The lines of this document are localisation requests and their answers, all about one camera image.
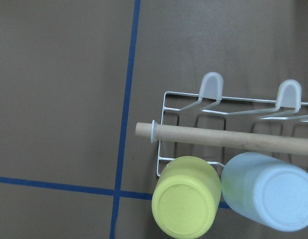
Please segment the yellow plastic cup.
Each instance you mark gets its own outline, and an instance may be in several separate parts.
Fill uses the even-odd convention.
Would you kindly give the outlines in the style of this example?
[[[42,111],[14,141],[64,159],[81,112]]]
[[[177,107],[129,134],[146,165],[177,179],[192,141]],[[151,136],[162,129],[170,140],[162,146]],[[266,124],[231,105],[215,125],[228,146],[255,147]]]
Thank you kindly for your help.
[[[159,228],[175,239],[197,239],[212,226],[221,197],[216,170],[194,156],[169,162],[152,197],[152,214]]]

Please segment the light blue plastic cup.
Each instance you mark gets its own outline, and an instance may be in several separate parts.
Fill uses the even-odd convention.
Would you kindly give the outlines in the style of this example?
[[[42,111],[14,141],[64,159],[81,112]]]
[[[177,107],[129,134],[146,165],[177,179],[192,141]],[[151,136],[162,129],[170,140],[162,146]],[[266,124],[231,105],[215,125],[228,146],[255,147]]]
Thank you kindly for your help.
[[[223,168],[221,185],[226,203],[248,219],[283,232],[308,226],[308,173],[295,165],[242,153]]]

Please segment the brown paper table mat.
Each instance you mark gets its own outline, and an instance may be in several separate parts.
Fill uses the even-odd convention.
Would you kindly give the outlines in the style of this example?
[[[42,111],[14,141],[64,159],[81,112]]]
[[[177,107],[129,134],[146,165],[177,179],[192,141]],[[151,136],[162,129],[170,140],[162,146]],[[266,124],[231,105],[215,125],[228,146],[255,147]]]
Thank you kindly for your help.
[[[135,125],[210,71],[308,102],[308,0],[0,0],[0,239],[165,239]]]

